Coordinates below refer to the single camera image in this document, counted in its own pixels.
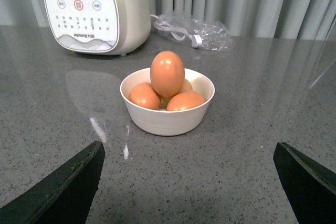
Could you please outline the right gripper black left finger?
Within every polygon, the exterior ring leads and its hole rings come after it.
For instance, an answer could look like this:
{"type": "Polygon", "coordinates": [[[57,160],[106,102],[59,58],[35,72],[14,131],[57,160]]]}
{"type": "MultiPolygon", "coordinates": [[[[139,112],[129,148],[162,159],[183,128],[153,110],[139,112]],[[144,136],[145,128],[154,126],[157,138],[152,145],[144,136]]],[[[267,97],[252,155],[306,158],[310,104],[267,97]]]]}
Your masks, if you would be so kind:
{"type": "Polygon", "coordinates": [[[94,141],[1,208],[1,223],[86,223],[105,157],[94,141]]]}

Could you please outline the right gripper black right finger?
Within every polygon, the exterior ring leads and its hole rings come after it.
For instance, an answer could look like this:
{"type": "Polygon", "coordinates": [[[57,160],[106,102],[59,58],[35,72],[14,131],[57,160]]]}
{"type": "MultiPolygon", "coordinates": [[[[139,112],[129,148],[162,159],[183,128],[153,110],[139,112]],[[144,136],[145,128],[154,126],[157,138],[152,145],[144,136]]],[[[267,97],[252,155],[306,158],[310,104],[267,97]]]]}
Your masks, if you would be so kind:
{"type": "Polygon", "coordinates": [[[335,223],[335,173],[285,142],[274,164],[299,223],[335,223]]]}

